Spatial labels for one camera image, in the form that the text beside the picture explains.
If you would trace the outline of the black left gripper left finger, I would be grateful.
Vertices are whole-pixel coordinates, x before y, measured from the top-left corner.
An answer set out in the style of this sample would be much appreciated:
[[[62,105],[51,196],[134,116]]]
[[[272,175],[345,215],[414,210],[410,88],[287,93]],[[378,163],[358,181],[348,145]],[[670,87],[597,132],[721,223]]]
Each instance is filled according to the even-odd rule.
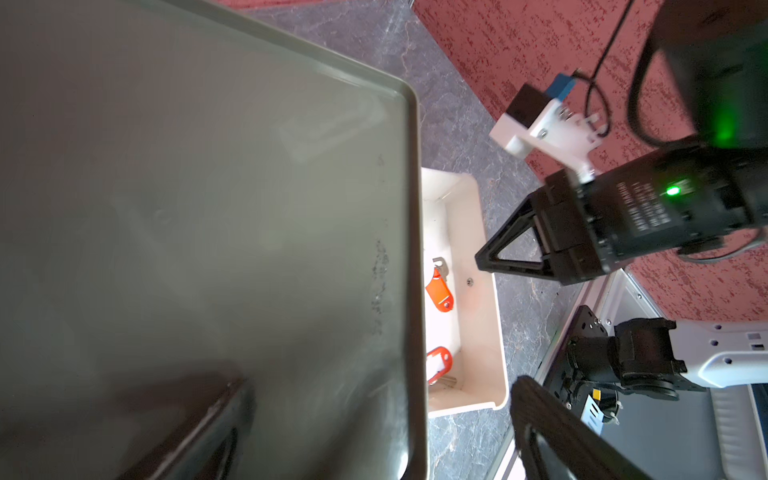
[[[231,382],[213,403],[196,412],[119,477],[233,479],[254,415],[252,382]]]

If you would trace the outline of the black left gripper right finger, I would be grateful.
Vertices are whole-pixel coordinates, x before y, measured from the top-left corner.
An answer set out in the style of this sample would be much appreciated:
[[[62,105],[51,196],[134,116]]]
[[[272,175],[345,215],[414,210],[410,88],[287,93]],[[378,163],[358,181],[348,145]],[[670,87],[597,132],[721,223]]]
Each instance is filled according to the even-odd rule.
[[[515,445],[528,479],[646,479],[530,376],[510,393]]]

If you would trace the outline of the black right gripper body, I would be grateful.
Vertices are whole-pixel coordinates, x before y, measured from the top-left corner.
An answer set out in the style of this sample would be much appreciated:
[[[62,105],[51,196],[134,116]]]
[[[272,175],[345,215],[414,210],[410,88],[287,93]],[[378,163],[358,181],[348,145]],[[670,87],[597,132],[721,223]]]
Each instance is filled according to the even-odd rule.
[[[660,251],[722,248],[744,227],[743,173],[741,152],[652,152],[579,188],[548,177],[536,221],[553,279],[580,283]]]

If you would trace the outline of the silver key red tag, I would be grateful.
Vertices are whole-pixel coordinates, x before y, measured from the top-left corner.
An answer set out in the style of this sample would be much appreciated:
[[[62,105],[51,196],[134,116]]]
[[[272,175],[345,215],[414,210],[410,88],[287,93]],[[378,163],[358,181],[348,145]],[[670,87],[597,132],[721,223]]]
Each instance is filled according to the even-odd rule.
[[[448,265],[443,257],[435,257],[432,262],[433,271],[425,291],[438,311],[448,313],[454,308],[454,297],[447,282]]]
[[[454,358],[447,347],[439,346],[429,351],[425,362],[428,385],[455,388],[458,380],[453,372],[453,367]]]

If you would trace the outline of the white drawer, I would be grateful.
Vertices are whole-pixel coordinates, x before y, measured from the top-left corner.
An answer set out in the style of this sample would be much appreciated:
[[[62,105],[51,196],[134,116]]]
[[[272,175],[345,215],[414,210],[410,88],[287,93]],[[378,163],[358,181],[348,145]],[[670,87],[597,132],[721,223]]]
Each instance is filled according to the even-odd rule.
[[[509,381],[493,274],[478,269],[486,242],[479,187],[469,174],[421,172],[426,351],[447,347],[454,358],[455,388],[428,385],[432,418],[475,410],[499,410]],[[441,313],[425,291],[435,257],[448,265],[454,308]]]

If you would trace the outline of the olive three-drawer desk organizer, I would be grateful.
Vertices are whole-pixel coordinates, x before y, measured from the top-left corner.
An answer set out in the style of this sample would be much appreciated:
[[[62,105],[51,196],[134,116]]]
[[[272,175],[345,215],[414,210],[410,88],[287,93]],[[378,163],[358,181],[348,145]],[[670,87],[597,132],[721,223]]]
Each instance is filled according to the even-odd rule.
[[[246,379],[233,479],[426,478],[418,114],[213,2],[3,2],[2,477],[121,479]]]

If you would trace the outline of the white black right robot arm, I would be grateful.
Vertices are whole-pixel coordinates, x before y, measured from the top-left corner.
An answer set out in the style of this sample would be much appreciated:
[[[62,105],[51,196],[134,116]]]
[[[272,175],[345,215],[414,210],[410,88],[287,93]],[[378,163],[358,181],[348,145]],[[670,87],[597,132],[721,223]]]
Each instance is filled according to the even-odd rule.
[[[508,153],[561,168],[476,253],[479,269],[571,285],[673,250],[723,261],[727,235],[767,239],[767,5],[667,1],[640,54],[627,122],[651,151],[605,173],[589,153],[607,115],[566,109],[568,85],[523,86],[491,131]],[[563,403],[595,390],[675,400],[683,391],[762,384],[767,326],[664,318],[606,332],[580,307],[547,374]]]

